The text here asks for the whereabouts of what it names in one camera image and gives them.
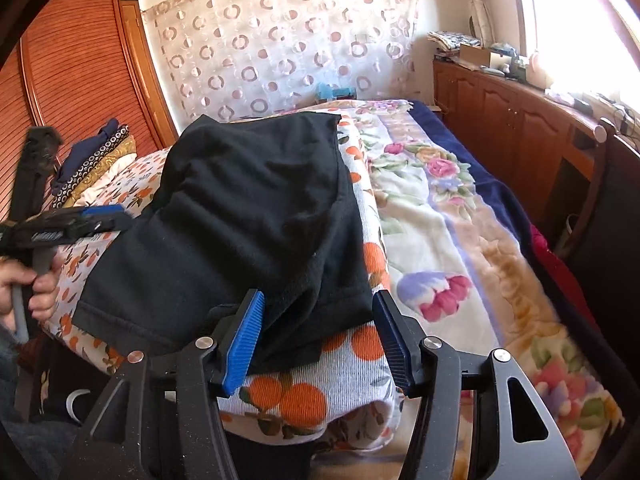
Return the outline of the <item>person's left hand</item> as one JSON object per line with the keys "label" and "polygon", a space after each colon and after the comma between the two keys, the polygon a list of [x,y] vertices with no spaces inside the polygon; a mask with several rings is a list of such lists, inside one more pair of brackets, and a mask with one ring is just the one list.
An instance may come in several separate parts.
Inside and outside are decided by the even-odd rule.
{"label": "person's left hand", "polygon": [[47,321],[55,312],[55,300],[58,294],[64,258],[56,254],[51,262],[51,270],[38,275],[17,260],[1,258],[1,325],[8,330],[15,330],[15,316],[13,313],[12,286],[26,286],[32,291],[32,298],[28,303],[28,310],[38,322]]}

